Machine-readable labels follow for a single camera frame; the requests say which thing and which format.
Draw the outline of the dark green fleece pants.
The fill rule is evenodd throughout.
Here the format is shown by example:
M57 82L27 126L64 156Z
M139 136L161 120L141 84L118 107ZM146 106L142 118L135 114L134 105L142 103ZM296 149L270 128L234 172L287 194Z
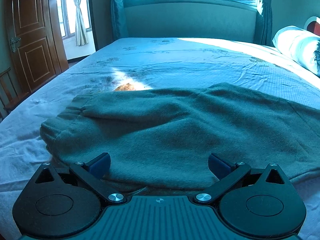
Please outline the dark green fleece pants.
M319 110L220 83L79 95L40 135L67 165L107 152L104 179L123 192L195 192L216 182L208 157L278 164L293 183L319 176Z

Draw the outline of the wooden chair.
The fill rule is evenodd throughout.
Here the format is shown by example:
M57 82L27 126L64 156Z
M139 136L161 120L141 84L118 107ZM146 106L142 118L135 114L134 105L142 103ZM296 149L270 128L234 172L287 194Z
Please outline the wooden chair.
M16 90L10 71L9 67L1 72L1 111L5 111L5 115L1 113L1 121L30 95L28 92L19 93Z

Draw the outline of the light blue floral bed sheet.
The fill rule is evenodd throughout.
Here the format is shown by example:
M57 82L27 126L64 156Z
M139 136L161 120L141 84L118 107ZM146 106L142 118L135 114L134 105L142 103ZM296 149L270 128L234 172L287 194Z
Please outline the light blue floral bed sheet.
M41 124L77 95L113 90L206 88L227 82L319 108L319 78L276 48L213 38L122 38L69 68L1 122L1 235L18 239L12 207L51 160Z

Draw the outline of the brown wooden panel door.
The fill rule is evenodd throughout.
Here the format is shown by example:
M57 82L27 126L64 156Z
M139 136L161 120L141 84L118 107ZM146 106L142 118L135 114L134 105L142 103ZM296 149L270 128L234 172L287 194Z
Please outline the brown wooden panel door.
M34 93L68 69L56 0L6 0L9 50L23 92ZM16 53L10 39L20 37Z

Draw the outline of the white sheer curtain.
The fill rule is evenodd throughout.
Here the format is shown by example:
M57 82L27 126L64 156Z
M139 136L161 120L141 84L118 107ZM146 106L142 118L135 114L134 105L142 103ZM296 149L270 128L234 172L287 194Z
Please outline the white sheer curtain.
M81 0L73 0L75 5L75 44L78 47L88 44L87 31L84 24L82 11L80 8Z

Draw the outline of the dark teal right curtain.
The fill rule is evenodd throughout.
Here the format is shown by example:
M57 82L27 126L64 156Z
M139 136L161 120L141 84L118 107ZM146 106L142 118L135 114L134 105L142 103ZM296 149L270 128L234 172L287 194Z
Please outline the dark teal right curtain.
M272 40L272 0L256 0L254 43L269 46Z

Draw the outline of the dark teal curtain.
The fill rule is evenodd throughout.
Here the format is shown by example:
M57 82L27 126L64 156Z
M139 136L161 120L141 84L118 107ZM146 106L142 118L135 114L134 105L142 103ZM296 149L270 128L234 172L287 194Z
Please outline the dark teal curtain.
M254 43L269 46L272 40L272 0L256 0Z
M127 38L129 34L127 31L123 0L111 0L110 10L113 39Z

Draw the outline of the rolled white blue quilt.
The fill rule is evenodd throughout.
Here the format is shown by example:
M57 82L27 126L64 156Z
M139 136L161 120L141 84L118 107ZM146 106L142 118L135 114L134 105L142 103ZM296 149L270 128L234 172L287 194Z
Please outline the rolled white blue quilt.
M273 45L305 69L319 77L319 36L294 25L276 32Z

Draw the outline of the red white headboard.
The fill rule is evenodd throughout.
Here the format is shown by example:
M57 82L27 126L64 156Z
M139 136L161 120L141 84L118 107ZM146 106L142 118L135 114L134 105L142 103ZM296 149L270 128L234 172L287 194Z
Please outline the red white headboard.
M304 24L304 29L315 34L320 35L320 18L317 16L311 16Z

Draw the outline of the dark teal left curtain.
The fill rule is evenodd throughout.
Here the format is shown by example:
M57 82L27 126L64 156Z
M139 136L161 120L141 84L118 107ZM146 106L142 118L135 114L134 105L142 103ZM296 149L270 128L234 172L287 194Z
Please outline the dark teal left curtain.
M123 0L111 0L110 10L113 39L127 38L129 34L127 31Z

